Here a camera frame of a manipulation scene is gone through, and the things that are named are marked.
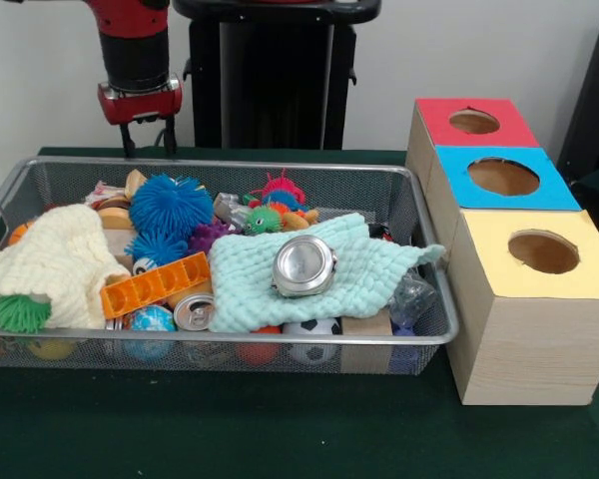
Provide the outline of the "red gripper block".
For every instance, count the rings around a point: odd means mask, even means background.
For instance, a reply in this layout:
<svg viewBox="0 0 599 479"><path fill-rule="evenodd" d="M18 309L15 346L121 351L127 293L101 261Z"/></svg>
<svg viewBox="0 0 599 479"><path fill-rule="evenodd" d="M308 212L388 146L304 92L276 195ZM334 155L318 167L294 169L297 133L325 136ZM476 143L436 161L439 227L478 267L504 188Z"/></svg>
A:
<svg viewBox="0 0 599 479"><path fill-rule="evenodd" d="M131 138L129 123L141 123L153 118L168 117L165 120L163 135L164 148L168 155L176 153L174 115L181 110L183 88L182 82L175 73L170 75L163 86L148 92L124 92L103 82L98 85L97 97L108 123L119 125L126 158L136 156L136 145Z"/></svg>

